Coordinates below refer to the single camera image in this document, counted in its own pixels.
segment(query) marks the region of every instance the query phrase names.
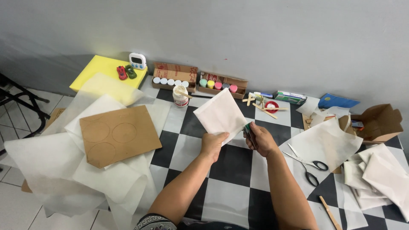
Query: white wall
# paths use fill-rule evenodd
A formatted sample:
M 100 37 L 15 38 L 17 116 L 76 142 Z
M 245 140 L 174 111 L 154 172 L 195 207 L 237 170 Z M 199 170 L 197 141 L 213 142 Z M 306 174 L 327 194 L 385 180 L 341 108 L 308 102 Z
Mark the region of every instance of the white wall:
M 126 60 L 129 51 L 265 92 L 347 96 L 361 101 L 357 113 L 392 103 L 409 118 L 400 99 L 409 82 L 407 0 L 0 3 L 0 71 L 23 85 L 71 93 L 92 55 Z

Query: hand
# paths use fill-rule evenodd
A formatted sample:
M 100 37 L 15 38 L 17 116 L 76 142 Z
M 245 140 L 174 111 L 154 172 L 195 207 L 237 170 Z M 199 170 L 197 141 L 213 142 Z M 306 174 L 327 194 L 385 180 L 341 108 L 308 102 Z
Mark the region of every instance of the hand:
M 216 162 L 219 158 L 222 142 L 228 137 L 228 132 L 221 133 L 219 135 L 212 135 L 208 133 L 203 134 L 202 149 L 200 150 L 199 155 L 211 159 L 212 163 Z
M 252 150 L 257 150 L 263 157 L 268 157 L 270 154 L 277 152 L 279 149 L 271 134 L 264 127 L 257 126 L 254 122 L 250 123 L 250 128 L 256 136 L 257 149 L 253 146 L 250 139 L 243 133 L 246 138 L 246 144 Z

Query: patterned sleeve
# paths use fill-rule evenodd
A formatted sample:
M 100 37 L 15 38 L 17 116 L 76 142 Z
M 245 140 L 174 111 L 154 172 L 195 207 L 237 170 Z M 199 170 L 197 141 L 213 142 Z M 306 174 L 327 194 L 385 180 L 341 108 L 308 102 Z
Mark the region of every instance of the patterned sleeve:
M 166 217 L 149 213 L 139 220 L 134 230 L 177 230 L 177 228 L 175 224 Z

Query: white glue bottle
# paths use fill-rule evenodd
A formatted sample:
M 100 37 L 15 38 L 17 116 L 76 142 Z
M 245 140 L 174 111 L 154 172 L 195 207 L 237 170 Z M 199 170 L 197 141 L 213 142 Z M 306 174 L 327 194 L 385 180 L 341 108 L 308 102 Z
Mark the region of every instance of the white glue bottle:
M 183 96 L 180 93 L 177 93 L 178 91 L 183 92 L 185 94 L 187 94 L 187 90 L 186 87 L 179 85 L 179 86 L 175 86 L 173 88 L 173 101 L 175 102 L 175 105 L 177 107 L 185 107 L 187 106 L 188 102 L 189 102 L 189 98 L 187 98 L 186 96 Z

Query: black metal frame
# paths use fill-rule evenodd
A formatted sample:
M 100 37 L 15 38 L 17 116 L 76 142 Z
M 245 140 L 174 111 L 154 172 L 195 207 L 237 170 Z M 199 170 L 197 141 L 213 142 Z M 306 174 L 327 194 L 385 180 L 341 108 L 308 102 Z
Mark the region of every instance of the black metal frame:
M 38 97 L 37 95 L 33 94 L 32 92 L 28 91 L 26 88 L 20 86 L 19 84 L 17 84 L 16 82 L 10 80 L 8 77 L 6 77 L 5 75 L 0 73 L 0 80 L 8 83 L 16 88 L 18 88 L 19 90 L 21 90 L 21 93 L 18 93 L 16 95 L 13 95 L 3 89 L 0 88 L 0 96 L 5 96 L 6 98 L 2 101 L 0 101 L 0 106 L 5 105 L 6 103 L 10 102 L 10 101 L 16 101 L 17 103 L 33 110 L 34 112 L 36 112 L 38 114 L 39 119 L 41 120 L 41 125 L 40 127 L 35 130 L 34 132 L 30 133 L 29 135 L 23 137 L 23 138 L 31 138 L 33 136 L 35 136 L 36 134 L 40 133 L 44 127 L 45 127 L 45 119 L 50 119 L 50 115 L 46 114 L 45 112 L 41 111 L 40 107 L 38 106 L 36 100 L 39 101 L 43 101 L 45 103 L 49 103 L 50 101 L 41 97 Z M 30 105 L 29 103 L 23 101 L 22 99 L 20 99 L 19 97 L 23 96 L 23 95 L 27 95 L 31 101 L 31 103 L 33 105 Z M 0 151 L 0 156 L 3 155 L 4 153 L 6 153 L 6 150 L 3 149 Z

